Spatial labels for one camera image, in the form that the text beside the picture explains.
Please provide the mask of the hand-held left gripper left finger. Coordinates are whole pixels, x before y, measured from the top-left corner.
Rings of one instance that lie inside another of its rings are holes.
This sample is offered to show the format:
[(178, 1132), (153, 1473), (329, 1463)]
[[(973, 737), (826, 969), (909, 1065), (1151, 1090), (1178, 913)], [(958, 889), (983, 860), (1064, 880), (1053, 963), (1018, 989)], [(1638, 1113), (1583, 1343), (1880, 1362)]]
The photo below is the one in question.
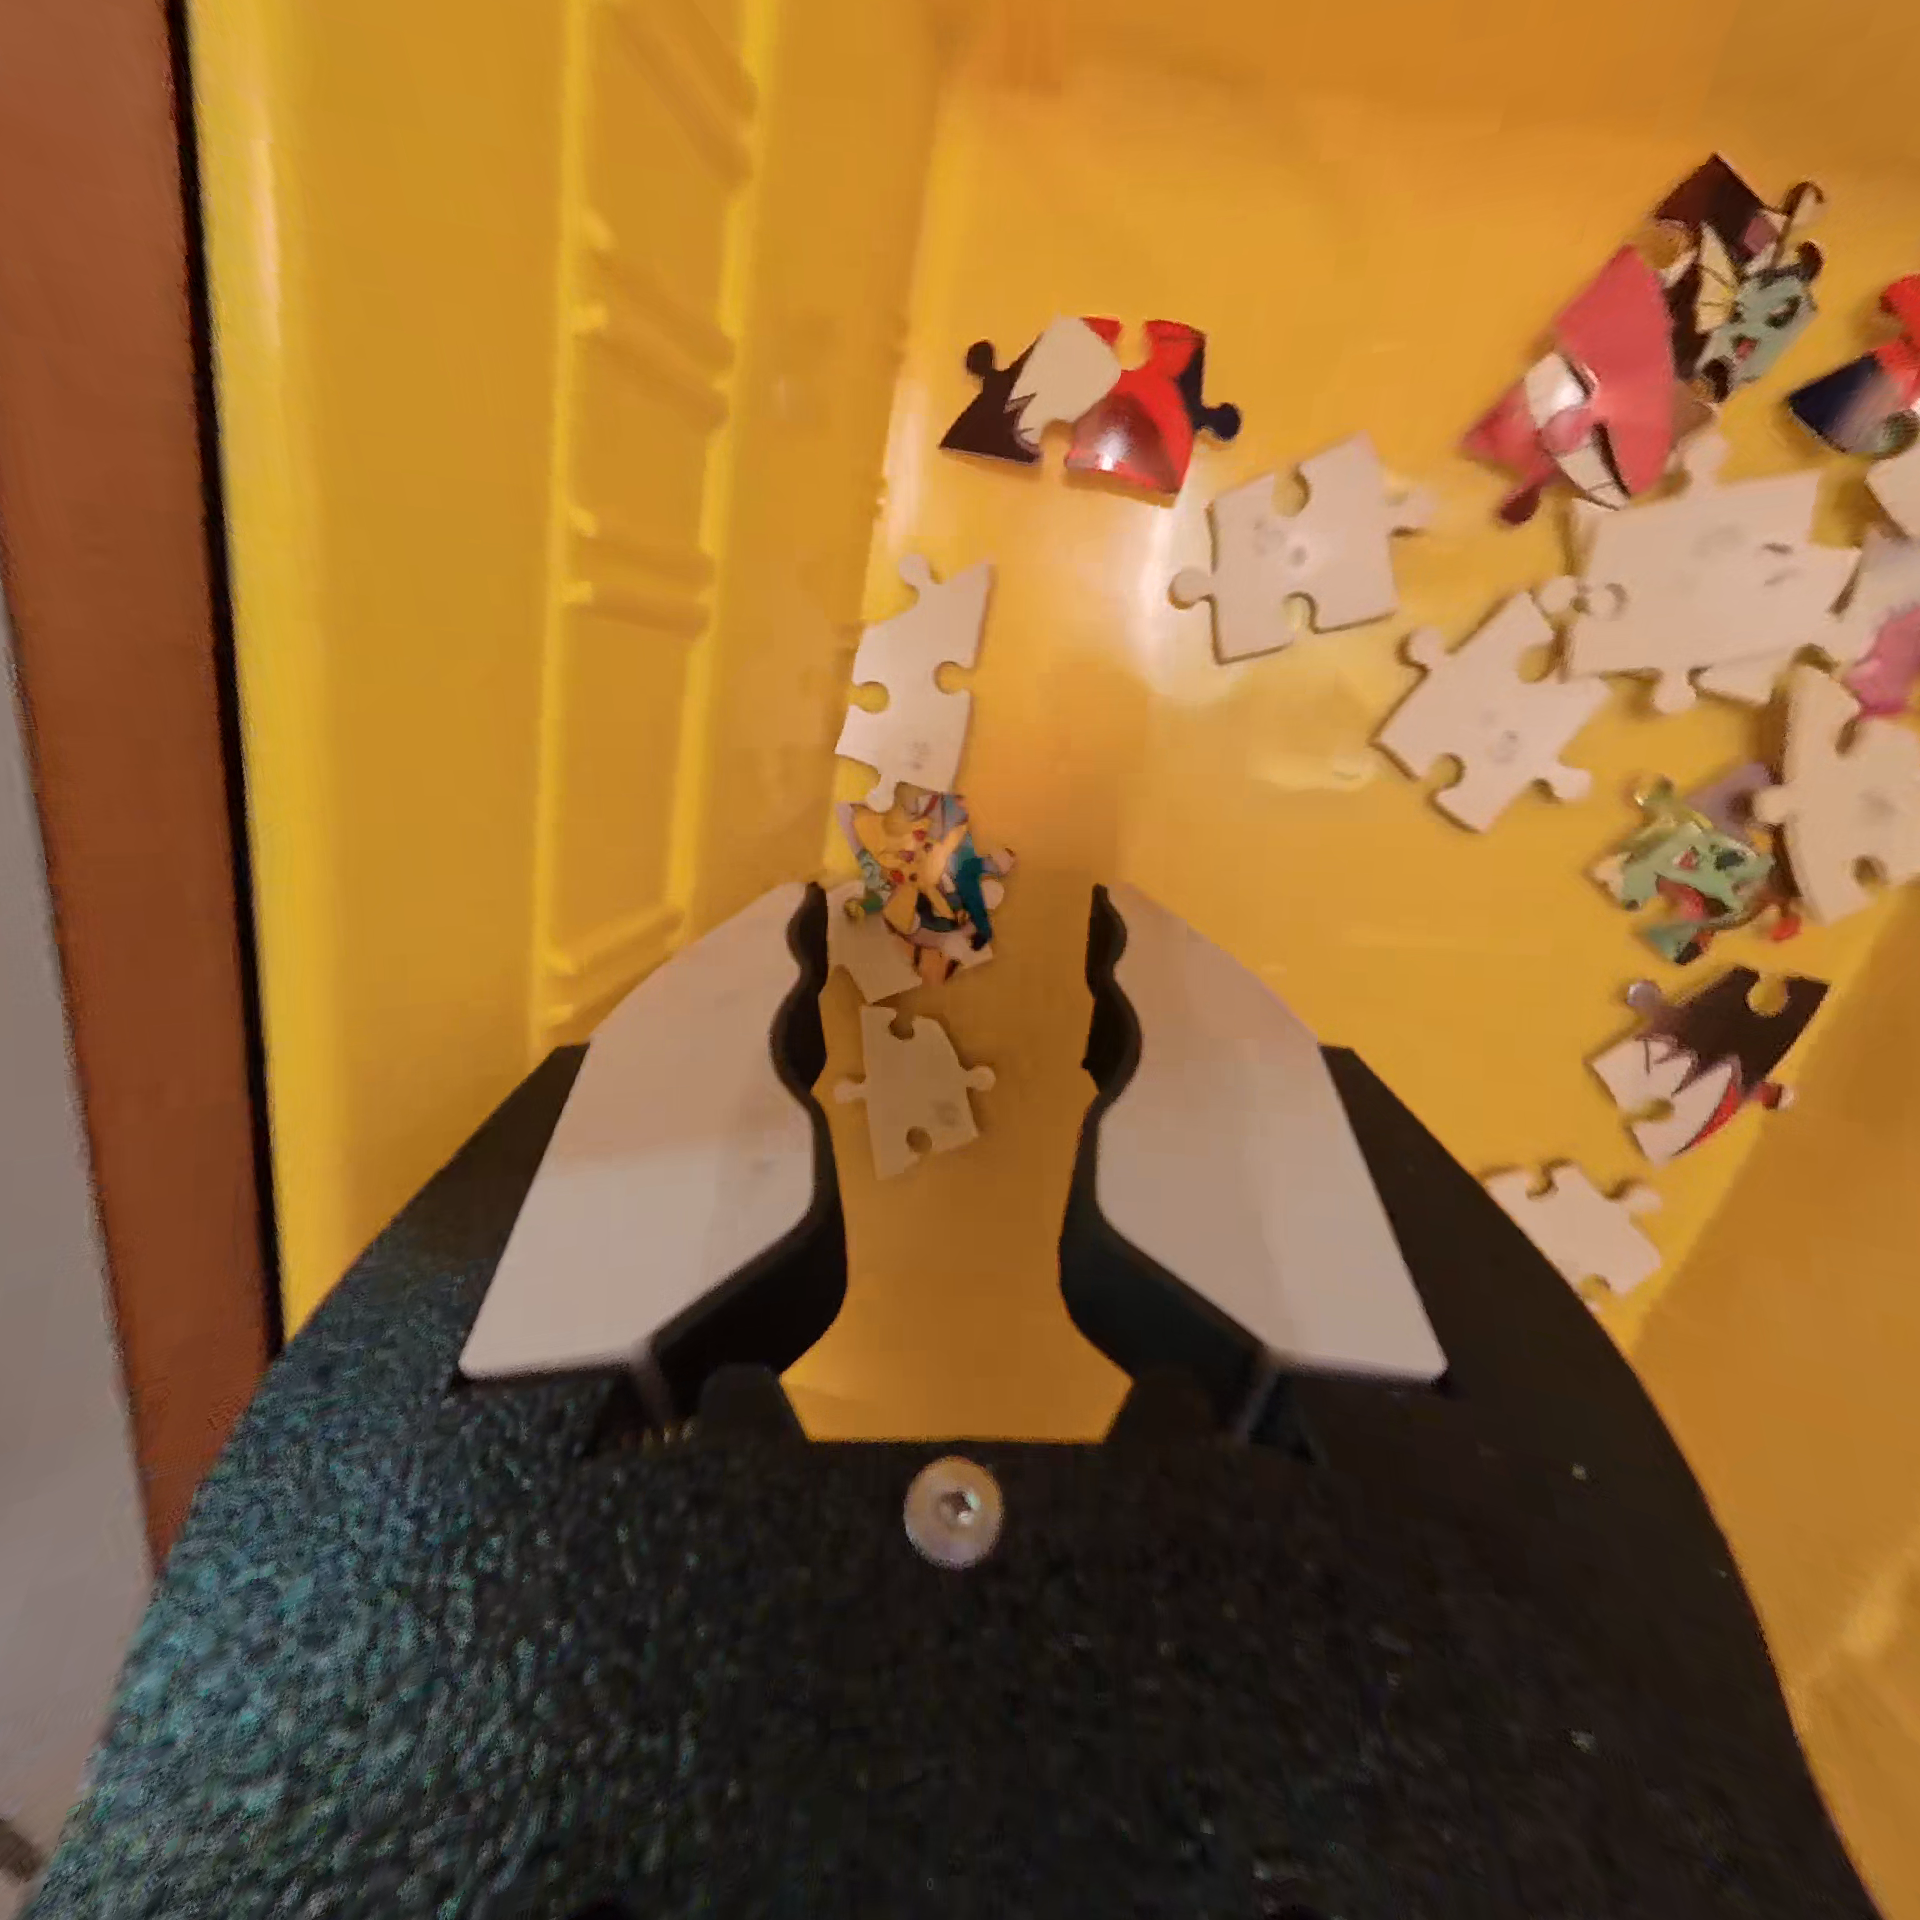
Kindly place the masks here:
[(622, 1377), (655, 1427), (778, 1377), (848, 1297), (820, 993), (826, 896), (786, 882), (648, 975), (582, 1049), (458, 1377)]

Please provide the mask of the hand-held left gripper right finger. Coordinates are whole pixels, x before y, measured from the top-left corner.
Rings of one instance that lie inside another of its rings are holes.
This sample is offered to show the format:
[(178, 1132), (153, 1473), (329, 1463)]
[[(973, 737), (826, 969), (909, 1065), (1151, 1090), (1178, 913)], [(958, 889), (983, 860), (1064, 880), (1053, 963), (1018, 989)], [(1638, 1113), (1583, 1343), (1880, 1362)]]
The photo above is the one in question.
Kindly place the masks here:
[(1133, 885), (1087, 905), (1092, 1015), (1061, 1231), (1073, 1330), (1130, 1383), (1286, 1444), (1301, 1385), (1442, 1383), (1446, 1355), (1328, 1056), (1237, 957)]

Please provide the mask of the white jigsaw puzzle piece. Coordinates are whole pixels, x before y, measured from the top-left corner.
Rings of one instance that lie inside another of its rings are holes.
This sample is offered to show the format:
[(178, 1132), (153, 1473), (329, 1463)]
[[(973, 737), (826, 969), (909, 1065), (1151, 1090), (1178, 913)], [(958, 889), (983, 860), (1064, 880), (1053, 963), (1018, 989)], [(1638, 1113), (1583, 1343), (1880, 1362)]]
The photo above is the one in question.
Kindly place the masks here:
[(993, 1067), (961, 1065), (945, 1029), (911, 1015), (896, 1031), (896, 1008), (865, 1004), (856, 1012), (862, 1075), (839, 1076), (837, 1105), (865, 1113), (873, 1175), (896, 1180), (927, 1155), (976, 1140), (972, 1095), (993, 1090)]

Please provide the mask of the yellow print jigsaw piece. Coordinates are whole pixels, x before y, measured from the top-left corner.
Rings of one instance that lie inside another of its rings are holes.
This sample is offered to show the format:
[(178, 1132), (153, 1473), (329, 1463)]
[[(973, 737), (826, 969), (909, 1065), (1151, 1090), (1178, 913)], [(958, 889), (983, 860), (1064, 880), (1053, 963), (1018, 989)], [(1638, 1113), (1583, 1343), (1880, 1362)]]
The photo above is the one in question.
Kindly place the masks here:
[(991, 961), (993, 915), (1016, 852), (976, 841), (961, 793), (901, 786), (890, 807), (848, 801), (833, 818), (858, 875), (845, 907), (852, 924), (888, 928), (927, 986)]

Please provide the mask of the yellow plastic bin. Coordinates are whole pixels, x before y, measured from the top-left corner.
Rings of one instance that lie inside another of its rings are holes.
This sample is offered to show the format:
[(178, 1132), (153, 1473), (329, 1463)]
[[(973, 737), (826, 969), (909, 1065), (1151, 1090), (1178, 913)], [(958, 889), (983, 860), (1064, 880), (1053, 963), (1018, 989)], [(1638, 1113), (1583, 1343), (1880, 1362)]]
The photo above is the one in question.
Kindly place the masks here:
[[(103, 1791), (143, 1913), (1914, 1915), (1914, 885), (1672, 975), (1588, 861), (1785, 698), (1608, 679), (1488, 833), (1375, 727), (1562, 568), (1457, 435), (1693, 162), (1814, 181), (1807, 361), (1914, 264), (1914, 4), (192, 4), (290, 1348), (204, 1487)], [(1170, 493), (942, 447), (1057, 319), (1204, 343)], [(1398, 612), (1213, 658), (1207, 508), (1366, 433)], [(951, 791), (986, 964), (831, 936), (862, 639), (991, 569)], [(655, 1427), (458, 1359), (585, 1044), (786, 882), (848, 1297)], [(1087, 905), (1320, 1043), (1440, 1385), (1286, 1444), (1072, 1325)], [(890, 1000), (854, 980), (890, 979)], [(1649, 1168), (1633, 980), (1829, 987)], [(976, 1140), (873, 1175), (856, 1012)], [(1573, 1287), (1484, 1189), (1642, 1186)]]

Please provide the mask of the heap of mixed puzzle pieces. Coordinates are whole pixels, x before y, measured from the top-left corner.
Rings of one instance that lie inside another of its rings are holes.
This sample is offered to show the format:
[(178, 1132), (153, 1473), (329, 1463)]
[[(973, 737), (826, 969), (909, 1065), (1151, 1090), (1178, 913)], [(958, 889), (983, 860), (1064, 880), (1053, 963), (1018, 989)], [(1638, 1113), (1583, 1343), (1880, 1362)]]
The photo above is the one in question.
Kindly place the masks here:
[[(1604, 708), (1606, 682), (1642, 682), (1654, 713), (1695, 699), (1764, 707), (1785, 698), (1777, 771), (1745, 763), (1695, 796), (1670, 780), (1637, 793), (1638, 826), (1592, 880), (1620, 911), (1662, 919), (1638, 938), (1669, 969), (1693, 964), (1724, 930), (1770, 919), (1769, 939), (1866, 907), (1870, 880), (1914, 880), (1914, 491), (1895, 505), (1882, 483), (1914, 485), (1914, 275), (1880, 304), (1896, 332), (1864, 356), (1790, 396), (1820, 442), (1876, 460), (1870, 487), (1887, 529), (1857, 547), (1807, 540), (1812, 472), (1752, 483), (1720, 477), (1717, 433), (1728, 397), (1769, 373), (1816, 313), (1822, 252), (1807, 237), (1823, 210), (1814, 181), (1762, 197), (1720, 156), (1705, 159), (1656, 202), (1553, 316), (1546, 347), (1461, 439), (1506, 480), (1498, 522), (1525, 527), (1545, 497), (1568, 497), (1568, 565), (1501, 592), (1456, 644), (1407, 639), (1420, 682), (1373, 733), (1406, 778), (1450, 762), (1430, 803), (1464, 833), (1488, 833), (1527, 793), (1586, 799), (1592, 778), (1568, 747)], [(1066, 466), (1170, 493), (1194, 435), (1229, 442), (1240, 417), (1204, 407), (1204, 343), (1194, 327), (1150, 323), (1137, 369), (1119, 369), (1117, 324), (1057, 319), (999, 365), (991, 343), (967, 351), (978, 394), (942, 447), (1037, 465), (1041, 435), (1072, 425)], [(1170, 577), (1174, 609), (1207, 609), (1220, 665), (1274, 657), (1311, 634), (1370, 628), (1400, 610), (1394, 543), (1430, 524), (1430, 500), (1398, 487), (1366, 433), (1297, 466), (1302, 500), (1280, 505), (1262, 473), (1207, 505), (1207, 562)], [(839, 752), (877, 767), (863, 804), (886, 810), (901, 786), (951, 791), (967, 699), (936, 685), (942, 665), (972, 665), (991, 569), (959, 579), (944, 640), (925, 628), (924, 689), (901, 621), (868, 628), (854, 682), (886, 689), (886, 707), (848, 708)], [(905, 989), (905, 945), (837, 907), (831, 936), (870, 943), (903, 976), (862, 975), (868, 1002)], [(1754, 1005), (1751, 969), (1726, 968), (1689, 997), (1633, 980), (1631, 1037), (1592, 1056), (1592, 1075), (1626, 1121), (1649, 1168), (1670, 1165), (1745, 1109), (1792, 1092), (1777, 1061), (1829, 987), (1782, 984)], [(1620, 1298), (1658, 1271), (1641, 1227), (1656, 1195), (1602, 1192), (1577, 1165), (1498, 1171), (1484, 1189), (1575, 1290)]]

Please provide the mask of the brown-edged table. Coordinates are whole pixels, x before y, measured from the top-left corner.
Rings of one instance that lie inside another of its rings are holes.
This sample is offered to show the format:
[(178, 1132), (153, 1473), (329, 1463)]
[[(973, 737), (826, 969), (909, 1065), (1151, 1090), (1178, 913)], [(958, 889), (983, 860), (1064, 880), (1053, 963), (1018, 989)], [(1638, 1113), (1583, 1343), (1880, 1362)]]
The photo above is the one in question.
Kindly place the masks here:
[(185, 7), (2, 4), (5, 592), (151, 1562), (281, 1343)]

